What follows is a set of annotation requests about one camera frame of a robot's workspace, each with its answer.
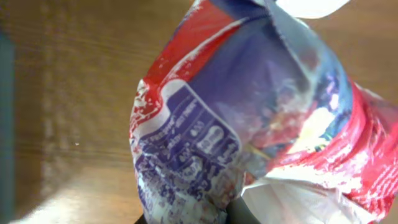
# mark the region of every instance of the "wooden floor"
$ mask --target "wooden floor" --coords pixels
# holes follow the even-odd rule
[[[134,223],[128,145],[139,79],[189,0],[8,0],[16,52],[17,214],[24,223]],[[309,24],[365,87],[398,103],[398,1],[353,0]],[[389,222],[396,223],[398,209]]]

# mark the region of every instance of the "pink plastic wrapper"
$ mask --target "pink plastic wrapper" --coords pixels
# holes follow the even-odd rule
[[[130,143],[147,222],[225,223],[262,178],[334,190],[366,211],[360,223],[383,219],[398,190],[397,108],[259,2],[195,1],[140,81]]]

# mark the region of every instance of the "white plastic bag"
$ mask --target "white plastic bag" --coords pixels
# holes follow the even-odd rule
[[[242,196],[261,223],[368,224],[374,219],[339,191],[305,182],[263,178],[245,187]]]

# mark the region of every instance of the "red and blue package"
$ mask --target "red and blue package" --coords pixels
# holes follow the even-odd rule
[[[261,177],[338,189],[387,215],[398,110],[272,0],[196,0],[140,81],[130,144],[148,223],[225,223]]]

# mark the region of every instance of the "blue edge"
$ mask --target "blue edge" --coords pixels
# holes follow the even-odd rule
[[[14,218],[14,46],[0,31],[0,224]]]

